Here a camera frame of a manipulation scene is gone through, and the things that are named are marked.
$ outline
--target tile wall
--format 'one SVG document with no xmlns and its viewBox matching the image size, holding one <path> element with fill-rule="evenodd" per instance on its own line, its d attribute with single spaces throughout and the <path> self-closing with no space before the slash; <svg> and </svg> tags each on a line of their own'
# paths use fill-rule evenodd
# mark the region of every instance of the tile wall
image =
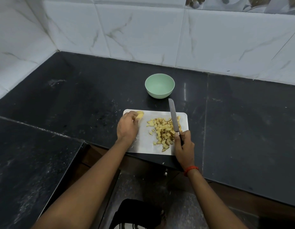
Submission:
<svg viewBox="0 0 295 229">
<path fill-rule="evenodd" d="M 0 8 L 0 96 L 53 53 L 46 33 L 61 51 L 295 84 L 295 0 L 25 1 L 39 21 Z"/>
<path fill-rule="evenodd" d="M 0 0 L 0 98 L 56 51 L 24 0 Z"/>
</svg>

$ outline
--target knife blade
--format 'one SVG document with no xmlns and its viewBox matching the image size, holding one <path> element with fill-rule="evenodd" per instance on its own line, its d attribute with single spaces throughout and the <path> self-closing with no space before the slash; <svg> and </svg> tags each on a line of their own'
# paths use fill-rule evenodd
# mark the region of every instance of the knife blade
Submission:
<svg viewBox="0 0 295 229">
<path fill-rule="evenodd" d="M 181 145 L 183 145 L 184 142 L 181 139 L 181 135 L 180 135 L 179 127 L 178 127 L 177 116 L 176 116 L 175 105 L 174 105 L 174 101 L 172 99 L 169 99 L 169 106 L 170 106 L 171 119 L 172 119 L 174 131 L 178 133 L 178 135 L 180 137 L 180 143 L 181 143 Z"/>
</svg>

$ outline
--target person's left hand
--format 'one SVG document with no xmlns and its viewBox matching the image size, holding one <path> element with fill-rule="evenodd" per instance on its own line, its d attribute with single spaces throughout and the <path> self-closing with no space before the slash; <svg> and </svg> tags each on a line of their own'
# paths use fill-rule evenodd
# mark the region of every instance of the person's left hand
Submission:
<svg viewBox="0 0 295 229">
<path fill-rule="evenodd" d="M 130 111 L 121 117 L 117 127 L 118 140 L 125 139 L 129 144 L 134 141 L 138 132 L 137 115 L 137 112 Z"/>
</svg>

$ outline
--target person's left arm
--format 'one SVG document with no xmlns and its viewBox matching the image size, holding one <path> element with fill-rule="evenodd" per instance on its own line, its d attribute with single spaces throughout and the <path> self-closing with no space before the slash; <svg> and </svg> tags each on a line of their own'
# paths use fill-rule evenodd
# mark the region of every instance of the person's left arm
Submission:
<svg viewBox="0 0 295 229">
<path fill-rule="evenodd" d="M 46 210 L 32 229 L 91 226 L 125 152 L 137 135 L 136 116 L 131 111 L 121 117 L 114 146 Z"/>
</svg>

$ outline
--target cutting board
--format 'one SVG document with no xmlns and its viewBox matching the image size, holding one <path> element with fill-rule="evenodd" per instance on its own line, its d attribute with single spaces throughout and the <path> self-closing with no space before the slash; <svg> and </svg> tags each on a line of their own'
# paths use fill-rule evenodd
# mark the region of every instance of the cutting board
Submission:
<svg viewBox="0 0 295 229">
<path fill-rule="evenodd" d="M 149 132 L 152 131 L 152 129 L 155 129 L 155 127 L 147 127 L 147 121 L 150 121 L 154 118 L 165 118 L 168 120 L 171 117 L 170 112 L 158 112 L 158 111 L 144 111 L 144 110 L 135 110 L 135 109 L 126 109 L 124 110 L 123 114 L 129 111 L 143 111 L 144 116 L 139 121 L 139 130 L 138 134 L 130 146 L 129 150 L 127 152 L 129 153 L 142 153 L 142 154 L 162 154 L 162 155 L 175 155 L 174 153 L 174 145 L 170 145 L 170 148 L 168 148 L 165 152 L 162 151 L 162 145 L 153 145 L 153 141 L 157 142 L 156 139 L 156 131 L 153 132 L 152 135 L 149 134 Z M 177 116 L 180 116 L 180 126 L 182 131 L 186 131 L 189 129 L 188 127 L 188 117 L 187 114 L 184 112 L 176 112 Z"/>
</svg>

